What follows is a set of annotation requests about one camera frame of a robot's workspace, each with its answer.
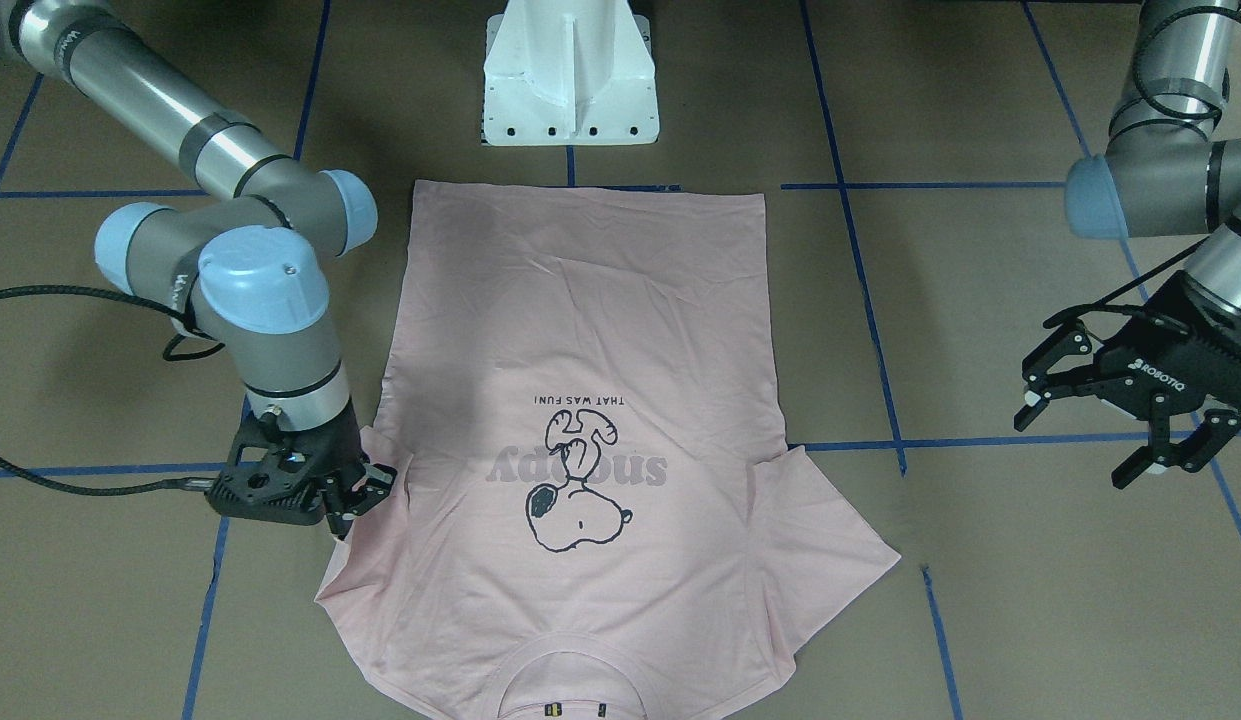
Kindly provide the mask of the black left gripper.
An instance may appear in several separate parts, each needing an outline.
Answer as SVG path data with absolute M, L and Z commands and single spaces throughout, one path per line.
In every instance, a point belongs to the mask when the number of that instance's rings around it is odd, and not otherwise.
M 1241 432 L 1241 314 L 1217 305 L 1186 272 L 1174 273 L 1142 305 L 1119 304 L 1122 293 L 1091 307 L 1126 319 L 1097 343 L 1095 360 L 1054 372 L 1065 358 L 1092 353 L 1082 322 L 1064 322 L 1024 356 L 1024 403 L 1013 418 L 1023 432 L 1051 401 L 1091 395 L 1145 421 L 1145 444 L 1112 470 L 1117 489 L 1154 468 L 1203 470 Z M 1172 421 L 1195 413 L 1203 420 L 1193 433 L 1173 442 Z

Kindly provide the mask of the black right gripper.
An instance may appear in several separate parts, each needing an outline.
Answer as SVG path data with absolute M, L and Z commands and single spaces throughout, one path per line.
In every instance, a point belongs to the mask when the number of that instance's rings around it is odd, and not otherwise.
M 364 454 L 350 402 L 311 430 L 283 430 L 280 407 L 242 420 L 228 461 L 204 492 L 218 515 L 309 528 L 344 541 L 388 497 L 397 470 Z

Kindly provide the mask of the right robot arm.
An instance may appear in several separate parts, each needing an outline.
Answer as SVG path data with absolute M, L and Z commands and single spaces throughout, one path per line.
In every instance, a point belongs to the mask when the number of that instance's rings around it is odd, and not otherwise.
M 79 295 L 158 312 L 176 340 L 228 354 L 248 405 L 213 477 L 88 488 L 2 456 L 0 469 L 81 497 L 184 489 L 226 518 L 324 521 L 346 538 L 397 475 L 361 447 L 320 266 L 376 233 L 367 184 L 304 168 L 155 53 L 107 1 L 0 1 L 0 60 L 72 86 L 212 199 L 191 211 L 134 202 L 109 214 L 94 241 L 108 290 L 36 284 L 0 290 L 0 300 Z

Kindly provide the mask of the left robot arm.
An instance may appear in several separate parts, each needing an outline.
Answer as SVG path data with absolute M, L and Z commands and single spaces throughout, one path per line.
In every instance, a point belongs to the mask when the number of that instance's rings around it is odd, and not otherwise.
M 1203 470 L 1241 430 L 1241 138 L 1216 138 L 1241 1 L 1145 1 L 1103 154 L 1071 168 L 1073 235 L 1195 235 L 1164 261 L 1145 304 L 1122 290 L 1045 320 L 1023 359 L 1026 430 L 1050 402 L 1096 397 L 1144 421 L 1145 444 L 1112 473 L 1122 489 L 1154 470 Z

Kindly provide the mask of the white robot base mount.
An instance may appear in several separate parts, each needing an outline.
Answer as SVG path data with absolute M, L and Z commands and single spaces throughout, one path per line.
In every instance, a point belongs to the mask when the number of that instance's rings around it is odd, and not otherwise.
M 486 20 L 480 137 L 491 146 L 658 142 L 652 12 L 639 1 L 509 1 Z

